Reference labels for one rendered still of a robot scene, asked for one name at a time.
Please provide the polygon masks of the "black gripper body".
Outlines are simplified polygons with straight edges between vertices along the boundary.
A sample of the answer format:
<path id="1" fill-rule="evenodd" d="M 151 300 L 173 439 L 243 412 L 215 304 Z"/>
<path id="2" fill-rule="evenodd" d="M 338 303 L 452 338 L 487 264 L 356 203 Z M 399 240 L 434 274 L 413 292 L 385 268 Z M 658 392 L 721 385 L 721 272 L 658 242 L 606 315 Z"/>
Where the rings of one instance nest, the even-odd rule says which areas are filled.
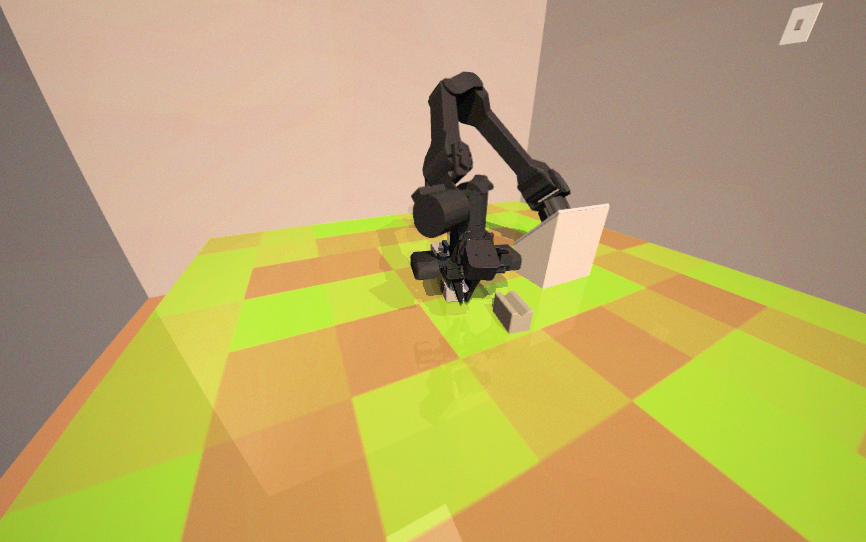
<path id="1" fill-rule="evenodd" d="M 416 280 L 435 279 L 442 268 L 446 276 L 458 276 L 461 272 L 461 258 L 456 258 L 456 249 L 460 240 L 463 239 L 465 231 L 473 231 L 473 237 L 483 238 L 486 223 L 477 226 L 461 226 L 450 231 L 450 245 L 448 245 L 449 256 L 436 257 L 433 250 L 413 252 L 410 257 L 411 268 Z M 508 271 L 520 270 L 522 257 L 519 252 L 508 244 L 494 245 L 500 248 L 511 248 L 513 252 L 512 263 Z"/>

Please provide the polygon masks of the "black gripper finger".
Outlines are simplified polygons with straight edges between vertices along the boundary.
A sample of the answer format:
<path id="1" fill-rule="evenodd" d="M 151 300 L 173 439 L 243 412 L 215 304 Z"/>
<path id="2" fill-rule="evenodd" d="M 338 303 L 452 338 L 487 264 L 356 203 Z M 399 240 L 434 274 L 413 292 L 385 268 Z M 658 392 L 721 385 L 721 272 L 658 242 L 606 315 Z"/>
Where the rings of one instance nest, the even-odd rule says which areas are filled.
<path id="1" fill-rule="evenodd" d="M 465 278 L 465 283 L 466 283 L 466 285 L 469 287 L 468 292 L 465 292 L 465 293 L 464 293 L 464 300 L 465 300 L 466 303 L 469 302 L 469 300 L 470 300 L 470 298 L 471 298 L 471 296 L 472 296 L 472 294 L 473 294 L 473 292 L 474 292 L 474 290 L 475 290 L 475 288 L 476 288 L 476 286 L 478 285 L 479 282 L 480 282 L 480 280 L 474 280 L 474 281 L 472 281 L 472 280 L 467 280 L 467 279 Z"/>
<path id="2" fill-rule="evenodd" d="M 444 270 L 442 268 L 440 268 L 440 269 L 443 272 L 445 278 L 449 281 L 450 280 L 452 281 L 452 284 L 453 284 L 453 287 L 455 289 L 458 301 L 459 301 L 459 303 L 462 303 L 462 299 L 463 299 L 462 281 L 464 279 L 464 276 L 462 275 L 461 272 L 460 272 L 460 275 L 458 275 L 458 276 L 446 276 Z"/>

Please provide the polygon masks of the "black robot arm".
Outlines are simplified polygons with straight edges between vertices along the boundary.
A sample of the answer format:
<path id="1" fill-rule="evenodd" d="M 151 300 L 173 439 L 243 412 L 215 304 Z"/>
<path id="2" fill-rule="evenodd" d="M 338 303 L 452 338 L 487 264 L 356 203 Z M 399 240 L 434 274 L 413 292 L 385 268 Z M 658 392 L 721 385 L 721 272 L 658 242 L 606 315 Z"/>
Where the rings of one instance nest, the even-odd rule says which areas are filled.
<path id="1" fill-rule="evenodd" d="M 491 110 L 489 94 L 475 73 L 463 71 L 444 78 L 429 95 L 428 104 L 431 144 L 422 168 L 425 186 L 411 194 L 414 225 L 423 236 L 435 238 L 462 225 L 486 223 L 489 190 L 494 190 L 488 176 L 475 175 L 470 182 L 455 185 L 473 169 L 472 153 L 461 140 L 459 121 L 474 126 L 512 169 L 517 190 L 530 210 L 539 212 L 541 222 L 560 210 L 571 209 L 565 197 L 571 194 L 565 180 L 529 156 Z M 511 248 L 494 246 L 493 239 L 493 232 L 486 232 L 483 238 L 473 237 L 473 231 L 464 232 L 456 258 L 461 258 L 467 280 L 491 281 L 496 273 L 509 270 Z"/>

